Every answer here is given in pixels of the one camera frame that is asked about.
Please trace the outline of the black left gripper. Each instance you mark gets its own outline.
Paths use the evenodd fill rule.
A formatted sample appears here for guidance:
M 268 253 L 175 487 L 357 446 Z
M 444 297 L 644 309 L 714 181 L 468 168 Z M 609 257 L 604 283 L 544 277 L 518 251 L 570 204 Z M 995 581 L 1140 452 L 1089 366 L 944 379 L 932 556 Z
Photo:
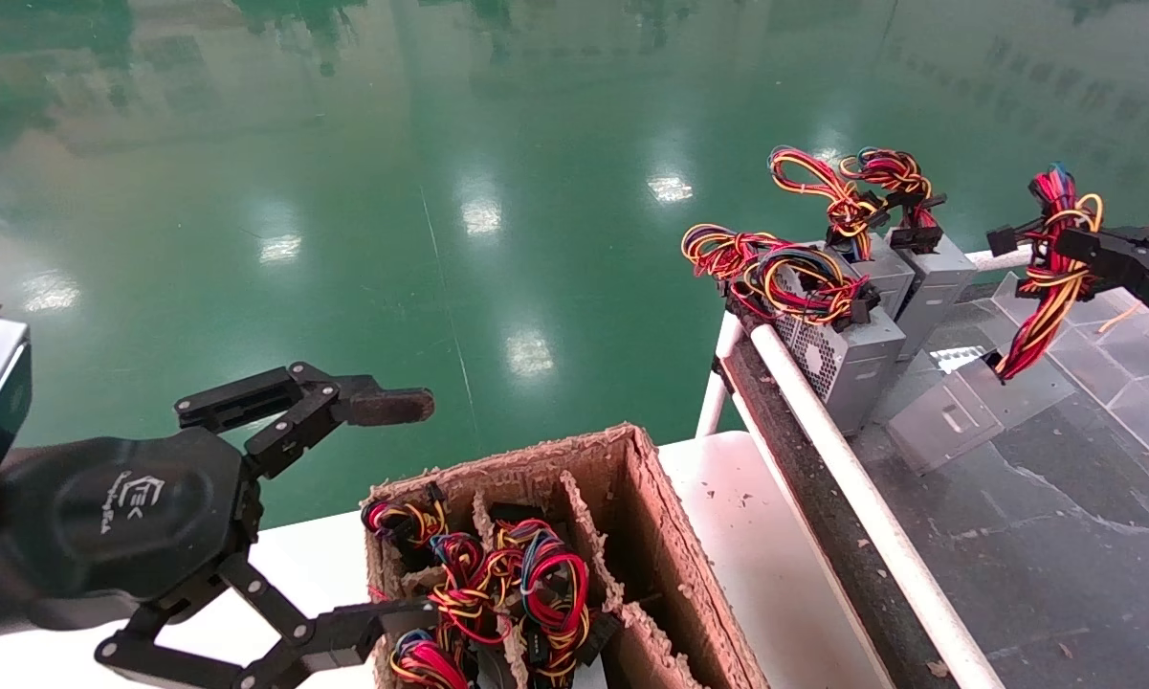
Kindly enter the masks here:
M 263 514 L 257 479 L 279 477 L 342 424 L 424 421 L 435 411 L 432 392 L 295 362 L 193 393 L 173 410 L 184 431 L 169 438 L 93 438 L 5 460 L 0 613 L 134 611 L 94 659 L 159 688 L 298 688 L 365 664 L 383 636 L 437 624 L 425 598 L 307 618 L 246 555 Z M 264 419 L 273 421 L 242 456 L 216 435 Z M 232 589 L 277 632 L 276 644 L 247 666 L 160 647 L 173 616 L 201 610 L 203 585 Z

